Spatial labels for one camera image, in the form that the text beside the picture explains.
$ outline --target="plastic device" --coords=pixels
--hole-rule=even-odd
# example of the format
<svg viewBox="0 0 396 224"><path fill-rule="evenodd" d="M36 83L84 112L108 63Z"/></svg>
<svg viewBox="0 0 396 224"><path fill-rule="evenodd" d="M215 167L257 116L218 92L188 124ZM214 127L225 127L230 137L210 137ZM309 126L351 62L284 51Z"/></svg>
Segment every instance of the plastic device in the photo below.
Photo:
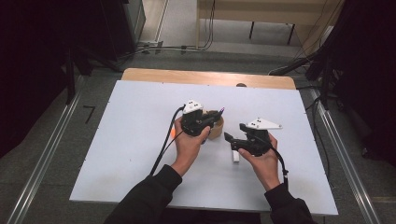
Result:
<svg viewBox="0 0 396 224"><path fill-rule="evenodd" d="M268 130L282 129L282 125L257 118L247 124L240 123L239 129L247 134L247 140L235 139L230 134L224 133L225 140L231 144L231 150L237 151L243 148L258 157L272 147Z"/></svg>
<svg viewBox="0 0 396 224"><path fill-rule="evenodd" d="M211 110L204 113L204 107L193 100L189 100L183 108L183 117L181 119L181 129L190 136L198 136L202 130L209 126L213 128L215 122L219 121L224 111Z"/></svg>

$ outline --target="small white object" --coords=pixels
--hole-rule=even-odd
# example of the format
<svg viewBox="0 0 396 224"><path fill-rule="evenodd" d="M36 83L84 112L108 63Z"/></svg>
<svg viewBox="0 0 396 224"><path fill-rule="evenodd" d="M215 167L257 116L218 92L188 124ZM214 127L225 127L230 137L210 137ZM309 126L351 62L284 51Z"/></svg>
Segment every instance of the small white object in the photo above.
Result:
<svg viewBox="0 0 396 224"><path fill-rule="evenodd" d="M204 106L201 105L200 103L198 103L198 102L196 102L194 100L189 100L186 103L186 106L183 109L183 114L188 114L190 112L193 112L195 110L199 110L199 109L202 109L202 108L204 108Z"/></svg>
<svg viewBox="0 0 396 224"><path fill-rule="evenodd" d="M257 118L247 123L247 127L255 130L282 129L282 125L275 124L271 121L262 118Z"/></svg>
<svg viewBox="0 0 396 224"><path fill-rule="evenodd" d="M233 150L233 162L239 162L239 152Z"/></svg>

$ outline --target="black sleeve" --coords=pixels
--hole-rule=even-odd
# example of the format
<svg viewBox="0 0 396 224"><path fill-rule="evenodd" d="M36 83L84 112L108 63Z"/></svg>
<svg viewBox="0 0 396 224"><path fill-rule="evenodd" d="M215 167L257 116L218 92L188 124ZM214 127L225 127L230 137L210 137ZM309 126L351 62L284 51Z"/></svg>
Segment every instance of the black sleeve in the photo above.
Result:
<svg viewBox="0 0 396 224"><path fill-rule="evenodd" d="M267 191L265 197L271 205L271 219L275 224L316 223L305 202L293 198L283 184Z"/></svg>
<svg viewBox="0 0 396 224"><path fill-rule="evenodd" d="M134 186L105 223L155 223L172 201L172 193L181 180L172 167L165 165L157 175Z"/></svg>

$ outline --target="white table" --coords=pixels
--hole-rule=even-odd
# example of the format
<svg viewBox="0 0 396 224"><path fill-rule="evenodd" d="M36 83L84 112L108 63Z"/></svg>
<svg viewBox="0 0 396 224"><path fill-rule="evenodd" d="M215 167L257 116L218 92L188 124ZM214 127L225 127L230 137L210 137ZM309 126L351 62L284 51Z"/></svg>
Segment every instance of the white table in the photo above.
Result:
<svg viewBox="0 0 396 224"><path fill-rule="evenodd" d="M299 92L144 81L118 81L70 200L118 203L149 174L170 119L189 99L207 109L225 107L224 131L234 137L245 139L238 124L258 116L282 124L282 130L271 133L290 171L291 194L303 198L313 214L337 215ZM170 146L157 172L175 156ZM202 146L169 206L269 211L263 194L250 164L242 158L232 162L230 144L222 136Z"/></svg>

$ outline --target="wooden table edge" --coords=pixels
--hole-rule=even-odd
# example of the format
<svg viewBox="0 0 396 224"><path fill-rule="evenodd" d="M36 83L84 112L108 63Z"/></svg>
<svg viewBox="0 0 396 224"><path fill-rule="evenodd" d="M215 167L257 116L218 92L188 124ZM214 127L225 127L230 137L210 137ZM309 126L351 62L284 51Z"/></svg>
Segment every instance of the wooden table edge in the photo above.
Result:
<svg viewBox="0 0 396 224"><path fill-rule="evenodd" d="M243 83L250 88L296 90L294 80L291 77L226 72L127 68L121 80L220 86L236 86L239 83Z"/></svg>

